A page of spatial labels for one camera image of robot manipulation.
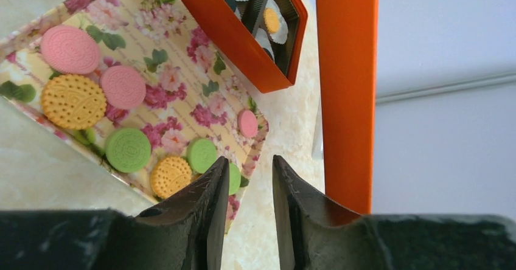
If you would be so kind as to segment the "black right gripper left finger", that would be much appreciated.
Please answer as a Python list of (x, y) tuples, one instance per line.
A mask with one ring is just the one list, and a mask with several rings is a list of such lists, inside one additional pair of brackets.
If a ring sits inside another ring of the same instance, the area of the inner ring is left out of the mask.
[(220, 269), (229, 161), (128, 216), (102, 210), (3, 210), (2, 269)]

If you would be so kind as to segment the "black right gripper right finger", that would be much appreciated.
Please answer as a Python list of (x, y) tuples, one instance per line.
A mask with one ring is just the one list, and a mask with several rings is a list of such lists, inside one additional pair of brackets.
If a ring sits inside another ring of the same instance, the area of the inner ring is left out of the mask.
[(499, 215), (361, 215), (274, 156), (281, 269), (514, 269), (515, 222)]

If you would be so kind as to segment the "orange cookie box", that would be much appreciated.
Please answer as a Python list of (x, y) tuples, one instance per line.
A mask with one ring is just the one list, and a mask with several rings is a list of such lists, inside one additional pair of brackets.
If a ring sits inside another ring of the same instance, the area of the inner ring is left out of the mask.
[(301, 0), (275, 0), (288, 25), (285, 44), (273, 43), (275, 62), (255, 40), (267, 0), (251, 0), (238, 19), (224, 0), (182, 0), (206, 35), (262, 93), (296, 83), (308, 12)]

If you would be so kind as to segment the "orange box lid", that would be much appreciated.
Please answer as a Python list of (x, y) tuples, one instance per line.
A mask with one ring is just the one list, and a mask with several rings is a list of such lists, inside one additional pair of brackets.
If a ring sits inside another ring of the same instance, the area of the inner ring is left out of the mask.
[(326, 195), (350, 221), (372, 206), (378, 0), (316, 0)]

